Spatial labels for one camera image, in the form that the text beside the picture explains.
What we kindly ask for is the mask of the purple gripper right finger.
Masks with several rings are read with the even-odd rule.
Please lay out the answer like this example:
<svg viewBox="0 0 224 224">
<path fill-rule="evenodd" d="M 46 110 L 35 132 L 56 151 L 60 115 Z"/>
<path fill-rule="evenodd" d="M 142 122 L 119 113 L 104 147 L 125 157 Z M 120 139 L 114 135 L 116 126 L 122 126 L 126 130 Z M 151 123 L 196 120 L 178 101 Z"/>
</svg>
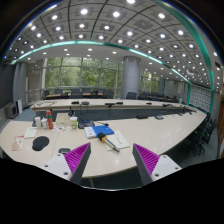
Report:
<svg viewBox="0 0 224 224">
<path fill-rule="evenodd" d="M 148 185 L 149 183 L 181 170 L 181 167 L 168 155 L 159 156 L 138 144 L 133 144 L 132 153 L 143 185 Z"/>
</svg>

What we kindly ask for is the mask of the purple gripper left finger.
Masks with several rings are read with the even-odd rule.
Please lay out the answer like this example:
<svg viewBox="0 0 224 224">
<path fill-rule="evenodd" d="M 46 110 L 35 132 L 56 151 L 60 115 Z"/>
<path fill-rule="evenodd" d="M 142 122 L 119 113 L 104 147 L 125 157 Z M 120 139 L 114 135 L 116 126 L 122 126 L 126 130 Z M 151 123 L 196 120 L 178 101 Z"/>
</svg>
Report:
<svg viewBox="0 0 224 224">
<path fill-rule="evenodd" d="M 81 145 L 66 154 L 58 153 L 42 169 L 72 183 L 79 184 L 91 154 L 91 144 Z"/>
</svg>

